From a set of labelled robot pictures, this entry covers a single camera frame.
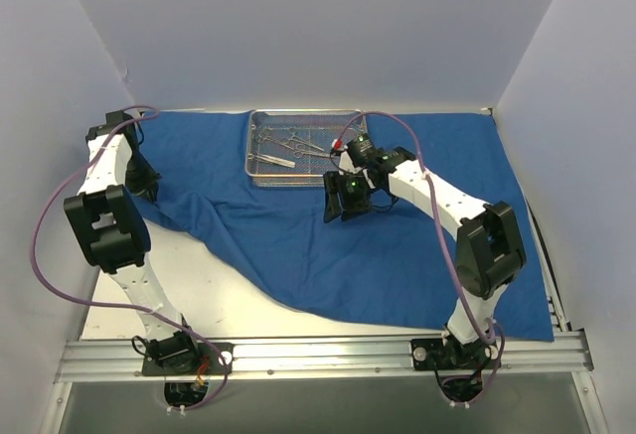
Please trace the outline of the blue surgical wrap cloth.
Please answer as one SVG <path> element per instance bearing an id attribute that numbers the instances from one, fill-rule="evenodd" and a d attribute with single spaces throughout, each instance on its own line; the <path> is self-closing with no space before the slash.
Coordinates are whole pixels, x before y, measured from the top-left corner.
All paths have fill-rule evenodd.
<path id="1" fill-rule="evenodd" d="M 479 114 L 375 116 L 375 144 L 420 150 L 426 167 L 468 195 L 515 211 L 527 263 L 497 304 L 510 337 L 549 341 L 551 317 L 524 196 L 494 121 Z M 143 124 L 160 173 L 140 213 L 183 231 L 290 308 L 341 322 L 435 329 L 457 295 L 433 220 L 399 202 L 325 222 L 322 188 L 260 188 L 244 169 L 248 115 L 166 112 Z"/>

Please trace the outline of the wire mesh instrument tray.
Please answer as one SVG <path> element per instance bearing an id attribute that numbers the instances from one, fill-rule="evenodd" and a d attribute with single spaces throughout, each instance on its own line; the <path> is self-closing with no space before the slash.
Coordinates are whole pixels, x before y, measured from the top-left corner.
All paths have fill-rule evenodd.
<path id="1" fill-rule="evenodd" d="M 295 158 L 289 144 L 287 149 L 272 143 L 255 141 L 260 131 L 282 140 L 286 128 L 296 128 L 298 135 L 322 147 L 329 153 L 332 142 L 341 139 L 348 142 L 367 131 L 366 117 L 357 109 L 257 109 L 248 118 L 245 150 L 245 172 L 260 187 L 319 187 L 323 174 L 336 167 L 329 159 L 314 156 Z M 248 160 L 249 153 L 261 153 L 296 163 L 294 169 Z"/>

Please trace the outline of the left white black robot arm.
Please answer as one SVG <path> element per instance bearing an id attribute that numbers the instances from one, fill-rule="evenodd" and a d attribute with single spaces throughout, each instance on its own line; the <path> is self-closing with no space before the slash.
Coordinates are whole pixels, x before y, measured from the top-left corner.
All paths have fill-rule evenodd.
<path id="1" fill-rule="evenodd" d="M 64 211 L 84 258 L 108 274 L 139 306 L 145 335 L 133 338 L 143 354 L 161 368 L 189 373 L 202 357 L 196 340 L 187 333 L 184 316 L 169 301 L 150 262 L 151 238 L 133 199 L 154 203 L 157 173 L 141 154 L 132 124 L 122 122 L 125 112 L 92 127 L 86 135 L 89 155 L 78 193 L 64 200 Z"/>

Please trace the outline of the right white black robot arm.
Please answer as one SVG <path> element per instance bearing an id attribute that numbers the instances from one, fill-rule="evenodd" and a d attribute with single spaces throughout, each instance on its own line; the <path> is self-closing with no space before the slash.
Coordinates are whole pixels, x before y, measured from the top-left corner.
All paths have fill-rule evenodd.
<path id="1" fill-rule="evenodd" d="M 377 191 L 433 220 L 457 292 L 441 354 L 452 366 L 467 365 L 477 355 L 476 341 L 495 343 L 496 306 L 527 263 L 514 209 L 466 194 L 401 147 L 359 152 L 353 145 L 336 145 L 329 157 L 336 168 L 323 177 L 325 221 L 368 213 Z"/>

